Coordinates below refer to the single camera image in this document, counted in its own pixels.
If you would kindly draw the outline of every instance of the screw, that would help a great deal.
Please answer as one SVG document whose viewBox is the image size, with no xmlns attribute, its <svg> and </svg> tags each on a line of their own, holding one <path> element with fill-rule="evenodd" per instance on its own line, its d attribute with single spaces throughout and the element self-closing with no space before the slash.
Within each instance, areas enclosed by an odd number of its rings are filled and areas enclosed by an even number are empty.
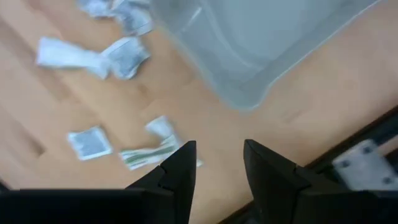
<svg viewBox="0 0 398 224">
<path fill-rule="evenodd" d="M 372 149 L 370 147 L 365 147 L 362 150 L 363 154 L 369 154 L 371 151 L 372 151 Z"/>
<path fill-rule="evenodd" d="M 390 177 L 385 177 L 383 178 L 383 183 L 384 184 L 391 184 L 394 180 L 391 179 Z"/>
<path fill-rule="evenodd" d="M 343 161 L 343 162 L 341 162 L 340 165 L 342 168 L 347 168 L 350 165 L 350 163 L 349 163 L 349 161 Z"/>
</svg>

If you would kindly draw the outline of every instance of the translucent plastic tub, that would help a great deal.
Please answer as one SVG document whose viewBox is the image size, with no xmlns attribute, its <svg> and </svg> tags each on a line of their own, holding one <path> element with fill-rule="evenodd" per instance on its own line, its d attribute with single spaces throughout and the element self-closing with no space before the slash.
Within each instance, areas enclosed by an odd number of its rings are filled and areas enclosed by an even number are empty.
<svg viewBox="0 0 398 224">
<path fill-rule="evenodd" d="M 156 21 L 234 108 L 269 87 L 378 0 L 152 0 Z"/>
</svg>

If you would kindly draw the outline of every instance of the crumpled paper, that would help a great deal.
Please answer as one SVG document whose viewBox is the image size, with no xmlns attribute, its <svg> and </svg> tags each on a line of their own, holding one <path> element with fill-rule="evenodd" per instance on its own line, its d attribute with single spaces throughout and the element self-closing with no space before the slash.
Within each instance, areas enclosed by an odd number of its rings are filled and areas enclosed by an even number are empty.
<svg viewBox="0 0 398 224">
<path fill-rule="evenodd" d="M 124 37 L 104 50 L 101 55 L 108 58 L 113 73 L 121 80 L 136 75 L 138 66 L 150 57 L 150 53 L 138 37 Z"/>
<path fill-rule="evenodd" d="M 36 64 L 50 68 L 85 68 L 101 79 L 105 79 L 112 70 L 116 77 L 126 80 L 132 78 L 138 66 L 149 57 L 138 37 L 124 37 L 102 53 L 43 37 L 39 42 Z"/>
<path fill-rule="evenodd" d="M 153 29 L 153 22 L 147 10 L 140 2 L 122 0 L 113 6 L 113 14 L 120 23 L 125 35 L 143 35 Z"/>
<path fill-rule="evenodd" d="M 163 141 L 155 149 L 125 149 L 120 152 L 120 156 L 130 170 L 140 168 L 148 164 L 155 164 L 167 159 L 182 146 L 181 140 L 175 133 L 172 125 L 166 116 L 160 116 L 146 125 L 146 130 L 157 135 Z M 197 160 L 197 167 L 203 165 L 201 160 Z"/>
<path fill-rule="evenodd" d="M 105 132 L 99 126 L 79 133 L 68 133 L 68 142 L 81 161 L 112 153 L 111 144 L 106 138 Z"/>
<path fill-rule="evenodd" d="M 99 53 L 50 37 L 40 39 L 36 64 L 50 68 L 86 68 L 102 79 L 108 76 L 110 68 L 109 60 Z"/>
<path fill-rule="evenodd" d="M 153 29 L 147 0 L 78 0 L 79 8 L 91 17 L 114 17 L 125 35 L 142 35 Z"/>
</svg>

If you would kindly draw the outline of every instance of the wooden floor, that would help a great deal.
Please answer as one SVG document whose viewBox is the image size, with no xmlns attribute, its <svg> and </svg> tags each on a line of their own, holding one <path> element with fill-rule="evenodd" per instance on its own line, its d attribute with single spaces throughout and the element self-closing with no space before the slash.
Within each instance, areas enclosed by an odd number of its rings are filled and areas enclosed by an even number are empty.
<svg viewBox="0 0 398 224">
<path fill-rule="evenodd" d="M 84 70 L 34 64 L 46 35 L 103 50 L 121 37 L 75 1 L 0 0 L 0 178 L 12 188 L 123 188 L 154 166 L 128 171 L 116 153 L 81 162 L 69 131 L 100 124 L 117 152 L 154 146 L 144 125 L 165 114 L 198 157 L 191 223 L 215 223 L 251 200 L 243 141 L 305 165 L 398 104 L 398 1 L 383 1 L 280 79 L 256 110 L 228 108 L 158 30 L 136 78 L 101 81 Z"/>
</svg>

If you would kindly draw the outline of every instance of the torn paper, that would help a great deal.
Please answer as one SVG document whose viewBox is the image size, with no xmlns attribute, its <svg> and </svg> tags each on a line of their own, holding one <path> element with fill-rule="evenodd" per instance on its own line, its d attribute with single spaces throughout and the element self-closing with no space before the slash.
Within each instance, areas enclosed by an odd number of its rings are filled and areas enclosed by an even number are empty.
<svg viewBox="0 0 398 224">
<path fill-rule="evenodd" d="M 36 64 L 50 68 L 85 68 L 101 79 L 111 69 L 122 80 L 132 78 L 138 66 L 150 53 L 138 37 L 124 37 L 102 53 L 84 50 L 62 40 L 43 37 L 39 43 Z"/>
<path fill-rule="evenodd" d="M 36 64 L 50 68 L 86 68 L 102 79 L 108 76 L 108 59 L 97 52 L 85 50 L 62 40 L 42 37 Z"/>
<path fill-rule="evenodd" d="M 80 10 L 91 17 L 113 17 L 112 0 L 78 0 Z"/>
<path fill-rule="evenodd" d="M 101 55 L 108 58 L 113 73 L 122 80 L 132 78 L 137 73 L 138 66 L 150 57 L 138 37 L 124 37 Z"/>
<path fill-rule="evenodd" d="M 112 153 L 111 144 L 99 126 L 79 133 L 70 132 L 68 141 L 81 161 Z"/>
<path fill-rule="evenodd" d="M 155 149 L 128 149 L 120 152 L 122 160 L 130 170 L 164 161 L 182 146 L 181 140 L 178 138 L 166 116 L 160 116 L 148 123 L 146 130 L 157 135 L 163 141 Z M 197 160 L 197 167 L 200 167 L 202 164 L 202 161 Z"/>
<path fill-rule="evenodd" d="M 125 35 L 143 35 L 153 29 L 152 18 L 149 11 L 142 5 L 144 1 L 120 0 L 113 6 L 113 14 L 118 23 L 120 23 Z"/>
</svg>

